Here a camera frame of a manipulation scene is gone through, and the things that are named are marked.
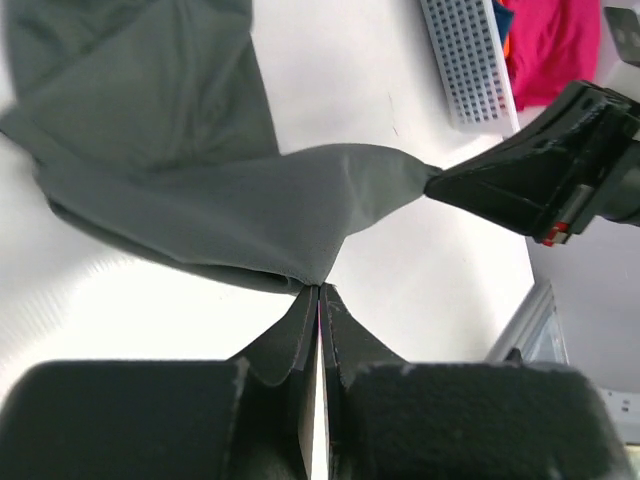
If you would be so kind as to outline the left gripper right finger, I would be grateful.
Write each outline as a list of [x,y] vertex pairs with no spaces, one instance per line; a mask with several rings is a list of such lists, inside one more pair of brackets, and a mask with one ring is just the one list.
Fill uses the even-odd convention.
[[629,479],[605,404],[579,371],[527,362],[412,363],[319,294],[332,479]]

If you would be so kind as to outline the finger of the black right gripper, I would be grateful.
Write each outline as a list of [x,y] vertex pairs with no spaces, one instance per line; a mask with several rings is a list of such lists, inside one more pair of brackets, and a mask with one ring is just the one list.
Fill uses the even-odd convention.
[[424,193],[518,234],[544,234],[588,178],[583,143],[607,112],[602,89],[574,82],[518,133],[444,170]]

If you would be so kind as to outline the white plastic laundry basket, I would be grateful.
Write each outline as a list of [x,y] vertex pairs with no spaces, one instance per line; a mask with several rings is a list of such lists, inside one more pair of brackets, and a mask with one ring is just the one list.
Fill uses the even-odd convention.
[[469,134],[520,130],[491,1],[423,1],[452,123]]

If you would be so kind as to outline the orange t shirt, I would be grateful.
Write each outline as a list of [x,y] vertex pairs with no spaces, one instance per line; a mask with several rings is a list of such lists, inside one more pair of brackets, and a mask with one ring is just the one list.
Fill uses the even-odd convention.
[[507,36],[505,40],[502,42],[503,54],[505,58],[508,58],[510,55],[510,37]]

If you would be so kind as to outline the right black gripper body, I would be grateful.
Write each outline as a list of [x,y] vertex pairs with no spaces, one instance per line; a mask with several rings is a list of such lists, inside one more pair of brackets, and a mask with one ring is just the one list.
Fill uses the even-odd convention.
[[639,225],[639,102],[609,88],[573,82],[563,94],[580,119],[569,131],[569,195],[551,210],[541,245],[562,245],[597,217]]

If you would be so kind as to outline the pink t shirt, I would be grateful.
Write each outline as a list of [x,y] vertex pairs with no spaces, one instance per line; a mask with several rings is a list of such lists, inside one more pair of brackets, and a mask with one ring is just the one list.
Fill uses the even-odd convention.
[[546,107],[569,83],[595,78],[600,2],[521,0],[504,6],[514,14],[506,65],[517,111]]

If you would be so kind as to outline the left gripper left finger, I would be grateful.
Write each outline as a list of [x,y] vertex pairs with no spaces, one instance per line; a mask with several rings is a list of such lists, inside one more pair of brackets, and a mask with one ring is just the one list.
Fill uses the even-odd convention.
[[50,361],[1,411],[5,479],[307,479],[319,289],[227,360]]

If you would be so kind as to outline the blue t shirt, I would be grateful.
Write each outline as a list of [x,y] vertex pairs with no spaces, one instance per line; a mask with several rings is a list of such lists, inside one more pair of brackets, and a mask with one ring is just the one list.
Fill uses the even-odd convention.
[[499,33],[499,38],[502,44],[504,44],[508,38],[513,20],[514,12],[508,9],[503,1],[492,1],[493,12],[496,20],[496,25]]

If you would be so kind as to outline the grey t shirt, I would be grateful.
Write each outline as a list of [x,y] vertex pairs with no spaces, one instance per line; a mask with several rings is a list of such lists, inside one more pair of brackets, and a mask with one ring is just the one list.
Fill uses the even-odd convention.
[[53,212],[125,251],[293,293],[437,167],[394,148],[283,154],[248,1],[9,1],[16,104],[1,131]]

